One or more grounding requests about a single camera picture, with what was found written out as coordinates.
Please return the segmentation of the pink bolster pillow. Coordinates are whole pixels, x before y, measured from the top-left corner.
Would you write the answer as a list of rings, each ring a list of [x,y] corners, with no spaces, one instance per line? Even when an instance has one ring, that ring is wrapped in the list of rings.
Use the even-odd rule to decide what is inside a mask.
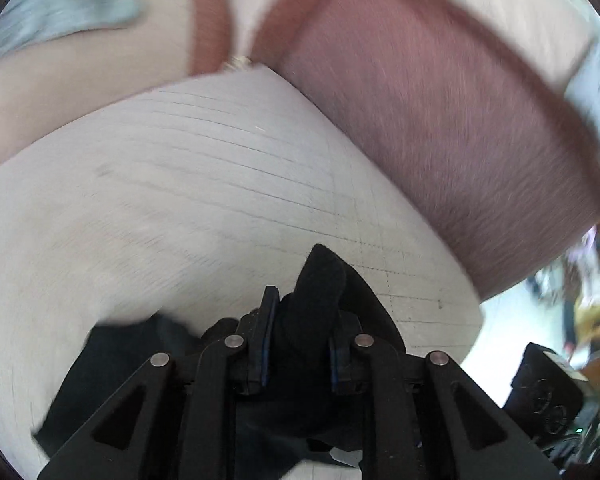
[[[0,58],[0,165],[69,122],[227,61],[227,0],[142,0],[129,26],[91,30]]]

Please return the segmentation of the black pants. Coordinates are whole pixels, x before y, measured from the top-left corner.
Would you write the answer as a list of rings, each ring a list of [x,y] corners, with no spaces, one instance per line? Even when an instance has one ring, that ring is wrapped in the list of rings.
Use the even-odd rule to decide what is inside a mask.
[[[342,312],[403,348],[396,323],[370,285],[343,258],[316,245],[294,289],[279,292],[264,385],[239,398],[234,478],[278,478],[305,452],[358,444],[346,415],[352,398],[332,386],[332,340]]]

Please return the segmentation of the maroon pink sofa cushion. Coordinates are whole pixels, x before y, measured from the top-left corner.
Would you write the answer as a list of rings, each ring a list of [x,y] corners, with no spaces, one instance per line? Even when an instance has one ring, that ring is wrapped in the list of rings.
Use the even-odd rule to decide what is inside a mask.
[[[600,142],[450,0],[273,0],[250,56],[290,82],[495,296],[600,222]]]

